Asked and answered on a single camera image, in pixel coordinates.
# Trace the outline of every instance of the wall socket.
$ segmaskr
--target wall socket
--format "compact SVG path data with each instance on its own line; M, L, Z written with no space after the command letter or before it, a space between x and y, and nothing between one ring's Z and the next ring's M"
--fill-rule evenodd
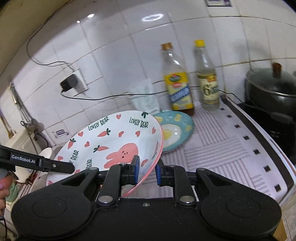
M73 74L76 76L78 83L74 88L72 88L66 92L67 96L72 96L72 97L88 90L88 87L86 85L86 82L85 82L85 79L83 77L81 70L78 69L78 70L74 71L73 73L69 74L67 76L67 78Z

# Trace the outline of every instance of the glass pot lid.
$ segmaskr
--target glass pot lid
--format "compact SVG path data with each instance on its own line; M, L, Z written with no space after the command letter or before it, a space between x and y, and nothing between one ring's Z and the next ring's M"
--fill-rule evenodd
M296 77L281 70L279 63L273 63L272 69L255 69L247 73L247 80L255 87L281 96L296 97Z

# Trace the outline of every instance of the white plate with pink rim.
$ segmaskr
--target white plate with pink rim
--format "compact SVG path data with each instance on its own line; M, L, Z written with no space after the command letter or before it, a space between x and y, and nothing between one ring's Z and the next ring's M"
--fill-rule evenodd
M140 157L138 184L127 191L128 196L149 176L163 150L163 131L155 117L138 110L114 113L85 127L66 143L55 160L71 162L75 173L90 167L100 171L112 165L131 163ZM49 172L50 185L73 174Z

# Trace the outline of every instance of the bottle label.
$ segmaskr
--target bottle label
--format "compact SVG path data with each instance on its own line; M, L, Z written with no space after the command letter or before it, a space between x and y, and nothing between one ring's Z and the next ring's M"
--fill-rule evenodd
M192 109L192 98L185 72L164 76L173 110Z
M200 88L202 90L202 101L204 104L219 103L219 89L217 77L215 74L202 75L198 74Z

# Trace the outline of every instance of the brown bottle cap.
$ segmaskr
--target brown bottle cap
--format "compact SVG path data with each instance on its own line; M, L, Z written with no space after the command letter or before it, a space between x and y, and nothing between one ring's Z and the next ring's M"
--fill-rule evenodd
M173 48L172 43L170 43L170 42L169 43L162 44L161 47L162 47L163 50L168 50L168 49L172 49Z
M281 64L279 63L272 63L272 70L273 70L273 73L278 75L281 73Z

